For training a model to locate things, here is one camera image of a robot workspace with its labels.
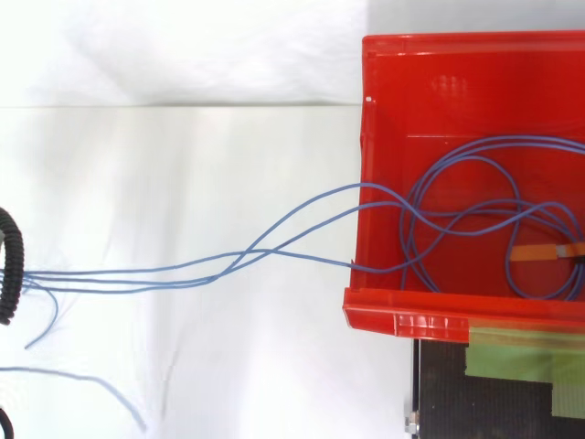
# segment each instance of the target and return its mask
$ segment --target dark metal surface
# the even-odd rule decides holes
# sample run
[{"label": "dark metal surface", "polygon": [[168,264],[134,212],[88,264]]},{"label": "dark metal surface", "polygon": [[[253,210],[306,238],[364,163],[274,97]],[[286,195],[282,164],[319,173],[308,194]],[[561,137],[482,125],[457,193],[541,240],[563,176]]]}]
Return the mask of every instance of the dark metal surface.
[{"label": "dark metal surface", "polygon": [[551,384],[465,376],[465,348],[420,342],[420,439],[585,437],[585,420],[551,415]]}]

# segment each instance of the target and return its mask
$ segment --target white surface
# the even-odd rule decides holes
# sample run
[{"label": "white surface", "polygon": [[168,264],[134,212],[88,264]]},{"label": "white surface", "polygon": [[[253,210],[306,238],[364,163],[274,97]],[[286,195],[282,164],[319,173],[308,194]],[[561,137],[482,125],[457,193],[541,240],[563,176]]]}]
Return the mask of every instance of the white surface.
[{"label": "white surface", "polygon": [[361,102],[375,33],[585,27],[582,0],[0,0],[0,105]]},{"label": "white surface", "polygon": [[[0,205],[23,230],[28,269],[240,250],[301,202],[358,181],[359,121],[359,107],[0,110]],[[266,245],[356,203],[356,191],[323,200]],[[292,250],[350,261],[355,241],[352,217]],[[403,438],[410,342],[350,329],[348,283],[347,269],[275,256],[193,290],[60,294],[55,331],[24,351],[52,313],[29,294],[0,328],[0,365],[103,377],[150,431],[92,384],[0,374],[0,402],[26,439]]]}]

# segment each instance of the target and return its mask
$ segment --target blue cable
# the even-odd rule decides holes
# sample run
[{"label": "blue cable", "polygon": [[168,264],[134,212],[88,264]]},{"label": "blue cable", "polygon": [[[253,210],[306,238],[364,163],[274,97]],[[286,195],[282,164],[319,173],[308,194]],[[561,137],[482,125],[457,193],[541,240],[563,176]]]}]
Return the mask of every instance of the blue cable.
[{"label": "blue cable", "polygon": [[75,373],[63,372],[61,370],[53,370],[53,369],[41,369],[41,368],[23,368],[20,366],[13,366],[13,367],[0,367],[0,372],[25,372],[25,373],[36,373],[40,375],[49,375],[53,377],[61,377],[61,378],[68,378],[70,380],[75,381],[88,381],[94,382],[101,387],[103,387],[108,393],[110,393],[116,401],[118,401],[134,418],[136,424],[140,427],[140,429],[144,432],[146,431],[146,422],[144,421],[143,417],[140,413],[136,410],[133,404],[124,397],[115,387],[113,387],[108,381],[103,380],[101,378],[92,377],[89,375],[77,375]]},{"label": "blue cable", "polygon": [[[166,267],[155,267],[149,269],[129,269],[129,270],[100,270],[100,271],[76,271],[76,272],[60,272],[60,271],[26,271],[25,280],[26,287],[30,289],[43,289],[45,290],[54,300],[56,306],[56,313],[53,317],[48,328],[38,337],[36,337],[31,343],[27,345],[30,348],[32,345],[42,339],[52,328],[55,323],[59,311],[59,304],[57,299],[51,292],[57,293],[78,293],[78,294],[137,294],[148,291],[157,290],[168,290],[168,289],[187,289],[203,286],[215,282],[223,276],[234,273],[242,268],[245,268],[255,262],[260,261],[271,254],[277,254],[281,256],[287,256],[292,258],[299,258],[304,260],[324,262],[332,265],[343,266],[354,270],[364,271],[368,273],[392,273],[397,270],[402,270],[401,287],[405,287],[408,269],[412,268],[415,275],[429,288],[430,291],[439,292],[440,288],[432,280],[426,267],[424,266],[423,259],[433,251],[437,244],[446,235],[456,236],[481,236],[492,231],[501,230],[504,227],[512,226],[512,234],[510,236],[506,254],[505,254],[505,275],[506,279],[512,288],[512,290],[525,298],[535,298],[534,296],[527,294],[526,292],[519,289],[514,282],[514,279],[510,273],[510,261],[509,256],[512,248],[516,242],[517,233],[520,227],[521,220],[534,221],[540,225],[544,225],[554,231],[557,231],[564,236],[570,242],[583,241],[583,233],[575,215],[570,209],[558,202],[547,201],[539,204],[531,203],[521,199],[520,191],[515,180],[512,176],[494,160],[478,155],[479,153],[488,152],[501,148],[518,148],[518,147],[530,147],[530,148],[547,148],[554,149],[563,152],[571,152],[574,154],[585,155],[585,145],[565,140],[556,137],[546,136],[534,136],[534,135],[509,135],[509,136],[496,136],[477,141],[470,142],[462,145],[458,148],[453,149],[450,153],[444,155],[440,160],[435,162],[429,170],[413,185],[409,194],[406,198],[403,198],[400,194],[396,193],[392,189],[382,187],[374,183],[357,183],[352,185],[346,185],[330,191],[327,191],[321,195],[313,197],[297,208],[291,210],[289,213],[284,215],[281,219],[276,221],[266,231],[264,231],[246,250],[242,252],[227,252],[216,256],[211,256],[203,259],[198,259],[191,262],[181,263],[177,265],[170,265]],[[514,197],[513,198],[500,198],[486,200],[471,206],[463,211],[456,212],[432,212],[420,209],[420,205],[424,200],[424,197],[432,185],[433,181],[442,173],[445,169],[450,166],[454,166],[465,161],[480,161],[484,162],[489,166],[492,166],[498,170],[504,178],[510,184]],[[334,217],[322,221],[319,224],[313,226],[310,229],[294,236],[293,238],[283,242],[282,244],[274,247],[273,249],[257,249],[256,247],[274,230],[276,230],[281,224],[298,211],[308,207],[316,201],[330,197],[336,193],[346,191],[354,188],[373,188],[381,191],[387,195],[392,196],[396,201],[376,201],[367,203],[355,208],[351,208],[342,212]],[[301,253],[287,252],[283,248],[290,245],[291,243],[300,240],[302,237],[312,233],[313,231],[319,230],[322,227],[343,218],[346,215],[360,211],[362,209],[375,209],[380,207],[395,207],[400,209],[399,216],[399,243],[404,253],[404,262],[388,268],[374,268],[366,267],[349,262],[335,261],[327,258],[321,258],[318,256],[306,255]],[[550,209],[556,209],[562,211],[565,216],[569,219],[567,224],[561,217],[555,215]],[[406,224],[406,215],[410,214],[408,224]],[[458,231],[452,228],[463,218],[470,215],[496,215],[508,217],[493,226],[486,227],[480,230],[472,231]],[[436,223],[429,220],[429,218],[447,218],[451,219],[446,227],[440,227]],[[424,251],[420,252],[416,246],[414,239],[414,229],[416,221],[421,221],[427,226],[433,228],[439,232],[437,238],[429,245]],[[249,255],[255,255],[252,259],[244,262],[244,258]],[[74,277],[74,276],[103,276],[103,275],[121,275],[121,274],[144,274],[144,273],[160,273],[165,271],[180,270],[189,266],[197,265],[204,262],[218,260],[222,258],[233,257],[235,258],[224,270],[219,273],[200,277],[196,279],[180,280],[180,281],[166,281],[166,282],[155,282],[155,281],[140,281],[140,280],[126,280],[126,279],[96,279],[96,278],[85,278],[85,277]],[[70,284],[109,284],[109,285],[135,285],[141,286],[141,288],[125,289],[125,290],[102,290],[102,289],[91,289],[91,288],[66,288],[61,286],[51,286],[48,290],[44,285],[39,282],[49,282],[53,284],[70,283]],[[549,299],[559,297],[560,295],[567,293],[565,300],[574,300],[580,293],[583,285],[585,284],[585,271],[582,265],[576,265],[568,280],[555,292],[552,292],[544,297],[538,297],[538,299]],[[32,371],[37,373],[49,373],[53,375],[59,375],[67,378],[78,379],[79,376],[74,376],[66,372],[59,371],[48,371],[41,369],[28,369],[28,368],[0,368],[0,371],[10,369],[12,371]],[[91,379],[90,377],[83,377],[84,379],[94,380],[99,382],[99,379]],[[117,398],[121,395],[113,389],[110,390]],[[124,406],[133,414],[134,419],[144,426],[142,418],[137,414],[132,405],[127,405],[124,402]]]}]

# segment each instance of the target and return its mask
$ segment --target red plastic bin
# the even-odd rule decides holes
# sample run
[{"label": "red plastic bin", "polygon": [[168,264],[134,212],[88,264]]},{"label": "red plastic bin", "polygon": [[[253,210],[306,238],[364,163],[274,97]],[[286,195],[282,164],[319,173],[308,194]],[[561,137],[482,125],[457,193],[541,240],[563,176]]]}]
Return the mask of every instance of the red plastic bin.
[{"label": "red plastic bin", "polygon": [[[535,134],[585,142],[585,32],[503,32],[366,37],[363,42],[362,181],[402,196],[439,158],[472,140]],[[559,201],[585,227],[585,158],[512,148],[485,153],[505,167],[523,199]],[[453,166],[432,184],[423,208],[461,210],[489,198],[511,198],[489,166]],[[390,200],[362,188],[360,202]],[[470,217],[462,230],[501,219]],[[425,259],[445,293],[429,292],[409,270],[353,270],[344,310],[351,327],[402,337],[467,342],[470,325],[585,333],[585,293],[575,302],[519,298],[504,271],[511,227],[482,237],[446,237]],[[425,248],[436,232],[417,228]],[[522,227],[517,243],[562,243],[549,231]],[[399,210],[359,213],[356,263],[404,261]],[[546,294],[566,280],[572,262],[513,263],[517,283]]]}]

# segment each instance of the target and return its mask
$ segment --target coiled blue wire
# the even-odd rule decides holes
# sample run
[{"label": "coiled blue wire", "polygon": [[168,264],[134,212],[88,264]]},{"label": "coiled blue wire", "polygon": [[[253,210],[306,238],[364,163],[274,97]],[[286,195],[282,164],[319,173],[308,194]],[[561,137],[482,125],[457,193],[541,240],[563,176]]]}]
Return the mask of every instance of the coiled blue wire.
[{"label": "coiled blue wire", "polygon": [[[346,185],[343,187],[339,187],[328,192],[325,192],[321,195],[313,197],[303,204],[298,206],[297,208],[291,210],[289,213],[284,215],[281,219],[276,221],[272,226],[270,226],[266,231],[264,231],[246,250],[241,252],[226,252],[215,256],[210,256],[203,259],[194,260],[191,262],[185,262],[178,265],[169,265],[166,267],[155,267],[155,268],[148,268],[148,269],[128,269],[128,270],[99,270],[99,271],[77,271],[77,272],[60,272],[60,271],[26,271],[25,272],[25,286],[30,289],[36,290],[45,290],[55,301],[57,312],[54,315],[50,325],[47,327],[45,331],[38,337],[36,337],[32,342],[30,342],[27,347],[30,348],[35,343],[37,343],[40,339],[42,339],[52,328],[54,325],[57,314],[58,314],[58,302],[52,292],[55,293],[77,293],[77,294],[138,294],[148,291],[157,291],[157,290],[168,290],[168,289],[187,289],[187,288],[195,288],[207,284],[211,284],[216,280],[224,277],[228,274],[234,273],[242,268],[245,268],[255,262],[259,262],[263,258],[268,255],[276,254],[281,256],[287,256],[292,258],[299,258],[305,259],[309,261],[315,262],[323,262],[329,263],[332,265],[343,266],[347,268],[351,268],[354,270],[364,271],[368,273],[392,273],[397,270],[403,270],[402,272],[402,279],[401,279],[401,287],[404,288],[406,283],[406,278],[408,274],[408,269],[412,269],[413,272],[420,278],[420,280],[429,288],[429,290],[434,292],[439,292],[439,286],[432,280],[429,272],[424,266],[423,259],[433,251],[433,249],[437,246],[437,244],[446,236],[446,235],[457,235],[457,236],[481,236],[485,235],[486,233],[490,233],[496,230],[501,230],[504,227],[512,226],[512,233],[510,236],[510,240],[507,245],[506,254],[505,254],[505,275],[510,287],[513,291],[520,295],[521,297],[525,298],[535,298],[532,295],[528,294],[527,292],[522,291],[514,282],[514,279],[511,275],[510,271],[510,252],[516,242],[517,233],[520,227],[521,220],[529,220],[534,221],[540,225],[547,226],[552,230],[555,230],[562,234],[564,237],[567,238],[570,242],[576,241],[583,241],[583,233],[580,228],[579,222],[575,215],[571,212],[571,210],[555,201],[547,201],[542,202],[539,204],[531,203],[529,201],[525,201],[521,198],[520,191],[518,186],[513,179],[513,177],[499,164],[497,164],[494,160],[479,155],[483,152],[492,151],[495,149],[501,148],[518,148],[518,147],[529,147],[529,148],[547,148],[558,150],[562,152],[570,152],[579,155],[585,155],[585,145],[580,144],[578,142],[560,139],[557,137],[547,137],[547,136],[535,136],[535,135],[510,135],[510,136],[496,136],[496,137],[488,137],[485,139],[477,140],[470,142],[466,145],[460,146],[454,150],[452,150],[449,154],[442,157],[436,163],[434,163],[429,170],[415,183],[415,185],[410,190],[409,194],[406,198],[403,198],[400,194],[396,193],[390,188],[382,187],[381,185],[377,185],[375,183],[357,183],[352,185]],[[424,200],[424,196],[427,193],[428,189],[430,188],[432,182],[447,168],[454,166],[456,164],[466,162],[466,161],[480,161],[486,163],[489,166],[494,167],[498,170],[503,177],[508,181],[512,192],[514,194],[513,198],[499,198],[499,199],[492,199],[486,200],[484,202],[475,204],[470,208],[458,211],[458,212],[432,212],[432,211],[424,211],[420,209],[420,205]],[[387,195],[392,196],[396,201],[378,201],[363,204],[351,209],[348,209],[334,217],[327,219],[325,221],[320,222],[319,224],[312,226],[312,228],[305,230],[302,233],[290,238],[286,242],[274,247],[273,249],[258,249],[256,248],[268,235],[270,235],[274,230],[276,230],[281,224],[283,224],[286,220],[288,220],[291,216],[296,214],[302,209],[310,206],[311,204],[315,203],[316,201],[333,196],[336,193],[343,192],[350,189],[355,188],[373,188],[379,190]],[[354,264],[350,262],[341,262],[335,261],[327,258],[321,258],[318,256],[312,256],[307,254],[300,254],[295,252],[287,252],[284,251],[283,248],[292,244],[295,241],[300,240],[302,237],[325,227],[326,225],[340,220],[341,218],[357,212],[362,209],[376,209],[380,207],[395,207],[400,209],[400,217],[399,217],[399,242],[401,249],[404,253],[405,261],[401,264],[387,267],[387,268],[375,268],[375,267],[366,267],[359,264]],[[569,224],[565,222],[561,217],[551,212],[551,209],[560,210],[565,214],[565,216],[569,219]],[[407,213],[410,213],[410,218],[406,221]],[[503,221],[484,228],[480,230],[473,230],[473,231],[458,231],[453,230],[452,228],[462,220],[463,218],[469,215],[499,215],[508,217]],[[432,222],[429,218],[452,218],[449,224],[446,227],[440,227],[439,225]],[[421,221],[427,226],[435,229],[439,232],[437,238],[432,242],[432,244],[427,247],[424,251],[420,252],[417,248],[414,240],[414,229],[416,221]],[[255,255],[251,260],[244,262],[244,258],[249,255]],[[168,272],[168,271],[175,271],[184,269],[189,266],[197,265],[204,262],[214,261],[223,258],[235,258],[224,270],[221,272],[211,275],[205,276],[195,279],[186,279],[186,280],[178,280],[178,281],[165,281],[165,282],[155,282],[155,281],[144,281],[144,280],[134,280],[134,279],[99,279],[95,277],[83,277],[83,276],[104,276],[104,275],[127,275],[127,274],[145,274],[145,273],[160,273],[160,272]],[[53,283],[57,286],[50,286],[46,287],[41,283]],[[68,283],[68,284],[95,284],[95,285],[134,285],[137,288],[128,288],[128,289],[99,289],[99,288],[82,288],[82,287],[63,287],[59,286],[59,284]],[[569,279],[555,292],[547,294],[546,296],[538,297],[539,299],[551,299],[557,298],[562,294],[565,294],[564,300],[574,300],[577,295],[582,290],[583,284],[585,284],[585,276],[583,272],[583,265],[576,264],[573,268]],[[50,372],[53,374],[60,374],[61,376],[66,376],[64,372]],[[114,396],[119,399],[119,394],[113,392]]]}]

